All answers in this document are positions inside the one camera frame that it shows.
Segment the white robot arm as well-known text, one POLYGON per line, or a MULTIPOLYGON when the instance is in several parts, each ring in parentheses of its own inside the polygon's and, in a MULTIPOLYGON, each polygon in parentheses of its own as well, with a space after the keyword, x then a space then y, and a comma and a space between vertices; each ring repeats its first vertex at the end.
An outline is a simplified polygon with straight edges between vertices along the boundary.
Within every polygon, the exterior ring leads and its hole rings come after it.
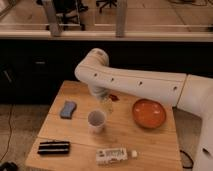
POLYGON ((193 171, 213 171, 213 78, 111 68, 108 54, 99 48, 89 51, 75 68, 75 76, 97 99, 116 90, 199 116, 202 127, 193 171))

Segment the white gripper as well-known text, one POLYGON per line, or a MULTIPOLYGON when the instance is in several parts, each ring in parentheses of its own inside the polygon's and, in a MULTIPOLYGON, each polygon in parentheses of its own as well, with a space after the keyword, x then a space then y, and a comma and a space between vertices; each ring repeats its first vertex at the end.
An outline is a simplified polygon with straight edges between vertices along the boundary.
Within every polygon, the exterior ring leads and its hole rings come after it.
POLYGON ((94 85, 89 85, 88 89, 90 93, 101 101, 102 109, 106 114, 111 114, 113 112, 113 104, 110 98, 106 98, 109 95, 109 90, 103 87, 98 87, 94 85))

